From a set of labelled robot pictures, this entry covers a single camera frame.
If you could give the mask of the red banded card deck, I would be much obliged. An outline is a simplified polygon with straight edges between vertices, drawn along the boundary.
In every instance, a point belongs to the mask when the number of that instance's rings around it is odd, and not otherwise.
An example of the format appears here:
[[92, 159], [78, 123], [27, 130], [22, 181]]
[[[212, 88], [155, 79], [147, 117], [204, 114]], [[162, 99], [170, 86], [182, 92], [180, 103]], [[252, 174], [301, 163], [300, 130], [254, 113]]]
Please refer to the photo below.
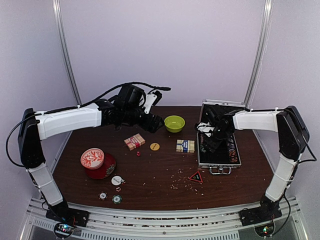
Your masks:
[[127, 139], [124, 140], [124, 143], [128, 147], [130, 151], [144, 145], [146, 143], [146, 140], [139, 134], [135, 134]]

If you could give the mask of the aluminium poker chip case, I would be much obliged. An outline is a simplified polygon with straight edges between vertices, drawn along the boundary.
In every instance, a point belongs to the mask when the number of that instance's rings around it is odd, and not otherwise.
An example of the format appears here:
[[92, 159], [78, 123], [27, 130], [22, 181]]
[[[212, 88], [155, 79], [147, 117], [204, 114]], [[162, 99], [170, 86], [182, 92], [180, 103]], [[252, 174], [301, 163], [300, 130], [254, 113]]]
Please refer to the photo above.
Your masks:
[[239, 168], [241, 158], [234, 135], [229, 126], [231, 113], [245, 108], [242, 102], [204, 99], [199, 123], [195, 124], [197, 164], [215, 175], [229, 175]]

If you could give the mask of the blue banded card deck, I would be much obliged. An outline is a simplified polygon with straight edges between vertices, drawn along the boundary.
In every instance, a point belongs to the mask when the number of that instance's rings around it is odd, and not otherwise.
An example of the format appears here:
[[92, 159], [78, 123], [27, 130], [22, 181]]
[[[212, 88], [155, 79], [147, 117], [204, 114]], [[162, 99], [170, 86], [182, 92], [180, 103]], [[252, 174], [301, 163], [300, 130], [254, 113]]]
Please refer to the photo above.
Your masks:
[[178, 139], [176, 141], [176, 151], [181, 153], [194, 153], [195, 141]]

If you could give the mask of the black red triangle card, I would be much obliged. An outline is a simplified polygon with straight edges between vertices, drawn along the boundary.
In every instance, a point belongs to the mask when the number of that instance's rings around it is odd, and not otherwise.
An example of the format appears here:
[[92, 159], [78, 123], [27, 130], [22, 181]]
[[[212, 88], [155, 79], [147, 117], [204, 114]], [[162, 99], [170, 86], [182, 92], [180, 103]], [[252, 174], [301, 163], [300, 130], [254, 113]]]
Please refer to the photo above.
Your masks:
[[202, 175], [199, 170], [197, 172], [195, 172], [193, 175], [191, 175], [188, 178], [188, 180], [192, 181], [192, 182], [200, 183], [200, 184], [203, 183], [203, 178], [202, 178]]

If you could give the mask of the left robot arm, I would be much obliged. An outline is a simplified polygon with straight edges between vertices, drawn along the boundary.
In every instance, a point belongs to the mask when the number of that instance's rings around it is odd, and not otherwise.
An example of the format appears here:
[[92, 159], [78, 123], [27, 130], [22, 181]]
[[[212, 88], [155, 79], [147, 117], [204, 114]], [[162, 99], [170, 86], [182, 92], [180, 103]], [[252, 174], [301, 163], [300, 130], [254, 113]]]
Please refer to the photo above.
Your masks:
[[83, 105], [50, 111], [35, 112], [28, 108], [17, 125], [21, 165], [37, 184], [49, 210], [61, 222], [69, 221], [72, 211], [46, 165], [42, 140], [65, 132], [109, 125], [117, 129], [138, 125], [147, 132], [155, 133], [164, 125], [164, 120], [150, 110], [162, 98], [161, 92], [169, 88], [150, 85], [151, 91], [145, 93], [139, 82], [123, 83], [117, 88], [119, 93], [110, 99], [100, 95]]

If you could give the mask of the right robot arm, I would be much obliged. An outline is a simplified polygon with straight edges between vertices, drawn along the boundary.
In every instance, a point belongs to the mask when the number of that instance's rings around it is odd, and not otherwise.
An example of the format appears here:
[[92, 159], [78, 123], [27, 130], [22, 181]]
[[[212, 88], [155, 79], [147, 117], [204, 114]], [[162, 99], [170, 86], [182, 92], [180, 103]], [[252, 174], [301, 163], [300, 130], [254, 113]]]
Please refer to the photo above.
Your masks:
[[293, 105], [273, 110], [236, 109], [224, 114], [218, 109], [218, 106], [207, 109], [204, 113], [206, 121], [195, 127], [205, 136], [203, 147], [206, 151], [214, 152], [235, 131], [261, 130], [278, 134], [279, 162], [261, 197], [260, 206], [252, 212], [259, 220], [266, 221], [275, 214], [287, 187], [294, 179], [301, 156], [308, 148], [309, 131]]

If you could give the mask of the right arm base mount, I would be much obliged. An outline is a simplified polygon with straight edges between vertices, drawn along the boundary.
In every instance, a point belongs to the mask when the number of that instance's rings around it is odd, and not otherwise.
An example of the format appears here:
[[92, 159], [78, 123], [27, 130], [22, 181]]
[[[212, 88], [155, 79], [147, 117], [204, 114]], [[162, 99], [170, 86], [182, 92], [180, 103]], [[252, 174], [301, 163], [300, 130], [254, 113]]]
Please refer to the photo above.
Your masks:
[[242, 226], [245, 227], [271, 221], [272, 219], [280, 218], [282, 215], [280, 209], [263, 212], [261, 207], [244, 208], [239, 212], [239, 219]]

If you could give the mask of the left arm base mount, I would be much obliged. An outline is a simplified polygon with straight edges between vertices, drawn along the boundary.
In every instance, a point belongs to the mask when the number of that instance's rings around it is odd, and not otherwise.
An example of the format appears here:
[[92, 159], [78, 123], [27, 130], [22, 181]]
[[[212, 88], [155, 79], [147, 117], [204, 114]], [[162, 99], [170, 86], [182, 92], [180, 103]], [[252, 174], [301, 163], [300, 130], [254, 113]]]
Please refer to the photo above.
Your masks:
[[88, 211], [67, 207], [51, 208], [47, 210], [45, 217], [72, 227], [86, 227], [89, 215]]

